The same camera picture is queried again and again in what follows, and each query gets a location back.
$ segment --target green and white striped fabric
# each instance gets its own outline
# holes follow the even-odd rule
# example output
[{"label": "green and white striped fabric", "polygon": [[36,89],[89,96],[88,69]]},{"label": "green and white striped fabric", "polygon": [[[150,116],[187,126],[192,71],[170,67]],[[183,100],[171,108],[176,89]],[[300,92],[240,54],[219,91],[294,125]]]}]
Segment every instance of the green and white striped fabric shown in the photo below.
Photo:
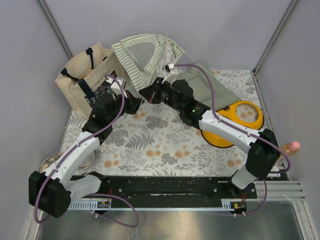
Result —
[{"label": "green and white striped fabric", "polygon": [[150,86],[159,76],[160,61],[165,57],[167,45],[171,46],[177,62],[185,52],[173,40],[162,35],[141,34],[112,45],[137,92]]}]

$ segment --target mesh panel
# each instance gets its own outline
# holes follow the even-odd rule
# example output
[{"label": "mesh panel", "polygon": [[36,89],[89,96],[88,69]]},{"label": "mesh panel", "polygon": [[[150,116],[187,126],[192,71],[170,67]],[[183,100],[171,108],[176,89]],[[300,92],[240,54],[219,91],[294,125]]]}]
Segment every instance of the mesh panel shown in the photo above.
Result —
[{"label": "mesh panel", "polygon": [[136,67],[143,72],[155,52],[155,45],[151,42],[140,42],[126,47],[127,52],[134,56]]}]

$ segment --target yellow object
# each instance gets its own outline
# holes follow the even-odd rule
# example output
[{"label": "yellow object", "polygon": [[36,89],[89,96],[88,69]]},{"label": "yellow object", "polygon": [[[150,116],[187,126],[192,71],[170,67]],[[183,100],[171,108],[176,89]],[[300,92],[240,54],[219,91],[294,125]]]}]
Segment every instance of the yellow object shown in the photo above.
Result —
[{"label": "yellow object", "polygon": [[[257,115],[257,118],[254,122],[244,121],[237,116],[236,109],[238,106],[240,106],[242,104],[250,105],[251,107],[254,108],[254,110],[256,111],[256,115]],[[259,130],[264,125],[264,115],[263,115],[261,109],[257,105],[255,105],[254,103],[252,103],[250,101],[238,101],[230,106],[227,106],[223,109],[220,109],[219,111],[217,111],[217,113],[234,121],[237,124],[240,124],[242,126],[245,126],[245,127],[251,128],[251,129]],[[229,147],[233,146],[233,144],[231,142],[223,139],[222,137],[219,137],[218,135],[216,135],[212,132],[201,130],[201,134],[202,134],[203,138],[212,146],[215,146],[218,148],[229,148]]]}]

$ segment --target canvas bag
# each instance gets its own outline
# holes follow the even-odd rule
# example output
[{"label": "canvas bag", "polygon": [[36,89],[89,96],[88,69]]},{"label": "canvas bag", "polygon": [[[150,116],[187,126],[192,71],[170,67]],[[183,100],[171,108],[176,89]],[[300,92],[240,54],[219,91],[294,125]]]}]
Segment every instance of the canvas bag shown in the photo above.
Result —
[{"label": "canvas bag", "polygon": [[64,66],[55,82],[72,109],[88,119],[96,97],[108,90],[106,74],[125,78],[130,82],[112,50],[97,43],[74,56]]}]

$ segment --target plastic bottle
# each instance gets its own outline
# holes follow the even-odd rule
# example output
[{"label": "plastic bottle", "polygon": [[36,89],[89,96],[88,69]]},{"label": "plastic bottle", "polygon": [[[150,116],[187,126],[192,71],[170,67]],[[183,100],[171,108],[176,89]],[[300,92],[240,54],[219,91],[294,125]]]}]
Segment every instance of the plastic bottle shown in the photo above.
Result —
[{"label": "plastic bottle", "polygon": [[[280,147],[282,151],[284,151],[284,153],[287,156],[296,154],[299,149],[300,149],[300,143],[298,141],[293,141],[293,142],[289,142],[284,144],[282,147]],[[281,154],[281,156],[279,157],[278,161],[276,162],[277,165],[280,165],[282,163],[282,160],[284,160],[285,157]]]}]

